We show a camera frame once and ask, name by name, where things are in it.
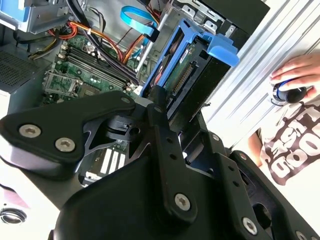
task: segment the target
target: bolt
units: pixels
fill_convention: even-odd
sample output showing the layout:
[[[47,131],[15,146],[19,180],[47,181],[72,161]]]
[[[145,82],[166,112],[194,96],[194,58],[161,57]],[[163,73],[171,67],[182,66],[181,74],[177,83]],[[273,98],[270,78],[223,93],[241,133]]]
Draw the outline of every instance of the bolt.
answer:
[[[303,235],[300,231],[295,231],[296,236],[298,237],[299,240],[307,240],[305,235]]]
[[[254,224],[253,221],[251,221],[249,218],[244,217],[242,219],[242,224],[244,228],[252,235],[257,235],[258,234],[258,229],[256,225]]]
[[[61,137],[57,141],[55,141],[55,147],[60,152],[69,153],[69,152],[72,152],[73,150],[75,150],[76,144],[70,138]]]
[[[41,134],[41,129],[36,125],[26,124],[19,128],[19,133],[26,138],[36,138]]]
[[[126,97],[122,97],[121,100],[124,101],[126,104],[130,103],[130,100]]]
[[[215,134],[213,134],[212,137],[213,137],[213,139],[216,140],[216,141],[219,141],[219,140],[220,140],[219,137],[218,137],[217,135],[215,135]]]
[[[159,112],[159,113],[162,113],[161,108],[160,108],[160,107],[158,107],[158,106],[155,106],[155,107],[154,107],[154,110],[156,110],[156,111],[157,111],[157,112]]]
[[[175,204],[183,211],[188,211],[191,207],[189,199],[182,193],[175,195],[174,201]]]
[[[239,153],[239,156],[240,156],[243,160],[247,160],[246,155],[244,155],[243,153]]]

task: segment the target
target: black mouse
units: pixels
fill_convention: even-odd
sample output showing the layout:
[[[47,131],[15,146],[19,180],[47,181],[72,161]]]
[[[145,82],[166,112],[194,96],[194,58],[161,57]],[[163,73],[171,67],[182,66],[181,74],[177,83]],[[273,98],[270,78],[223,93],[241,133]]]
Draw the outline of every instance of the black mouse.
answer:
[[[279,88],[292,81],[293,79],[280,82],[273,87],[273,98],[279,102],[287,102],[289,104],[295,104],[300,102],[307,94],[307,88],[306,87],[299,87],[295,89],[291,89],[288,91],[280,91]]]

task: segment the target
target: finger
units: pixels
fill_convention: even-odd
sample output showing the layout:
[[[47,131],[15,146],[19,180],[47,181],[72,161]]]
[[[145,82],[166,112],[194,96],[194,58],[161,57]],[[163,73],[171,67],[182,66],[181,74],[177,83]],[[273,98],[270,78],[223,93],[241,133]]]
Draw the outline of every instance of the finger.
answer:
[[[318,85],[320,82],[320,75],[310,75],[297,78],[295,80],[289,81],[286,84],[279,87],[280,91],[288,91],[291,89],[298,89],[302,87],[311,87]]]
[[[313,86],[312,88],[310,88],[307,92],[306,95],[304,96],[304,98],[302,99],[302,101],[304,103],[309,102],[310,100],[314,99],[316,96],[319,95],[319,91],[317,91],[317,89]]]
[[[305,54],[305,55],[296,56],[296,57],[292,58],[291,60],[289,60],[287,62],[287,64],[290,64],[295,61],[301,61],[301,60],[305,61],[305,60],[311,59],[312,57],[313,57],[313,54]]]
[[[316,68],[315,68],[314,65],[309,65],[309,66],[305,66],[305,67],[296,68],[296,69],[287,71],[287,72],[285,72],[285,73],[283,73],[283,74],[281,74],[279,76],[276,76],[276,77],[272,78],[270,80],[270,82],[272,84],[279,84],[279,83],[282,83],[282,82],[287,81],[287,80],[291,80],[291,79],[296,79],[296,78],[301,78],[301,77],[317,74],[315,69]]]
[[[273,72],[271,74],[271,77],[274,78],[274,77],[277,77],[281,74],[284,74],[290,70],[310,66],[311,65],[311,61],[309,61],[310,58],[311,57],[308,55],[295,57],[295,58],[291,59],[290,61],[288,61],[283,67],[281,67],[277,71]]]

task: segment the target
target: hand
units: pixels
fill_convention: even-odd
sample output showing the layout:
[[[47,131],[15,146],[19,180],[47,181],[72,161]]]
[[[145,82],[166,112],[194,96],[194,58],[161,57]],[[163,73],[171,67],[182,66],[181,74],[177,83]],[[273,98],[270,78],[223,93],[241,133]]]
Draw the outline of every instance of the hand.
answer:
[[[309,101],[320,94],[320,53],[295,57],[275,71],[271,77],[272,84],[294,79],[282,85],[279,88],[281,91],[311,87],[303,99]]]

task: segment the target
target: person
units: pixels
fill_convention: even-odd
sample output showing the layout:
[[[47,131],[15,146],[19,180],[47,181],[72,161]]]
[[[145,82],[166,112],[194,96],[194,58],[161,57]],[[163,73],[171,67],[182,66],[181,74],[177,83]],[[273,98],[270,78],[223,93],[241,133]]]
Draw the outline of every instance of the person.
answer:
[[[320,235],[320,53],[293,58],[271,75],[282,91],[307,87],[247,141],[248,155]]]

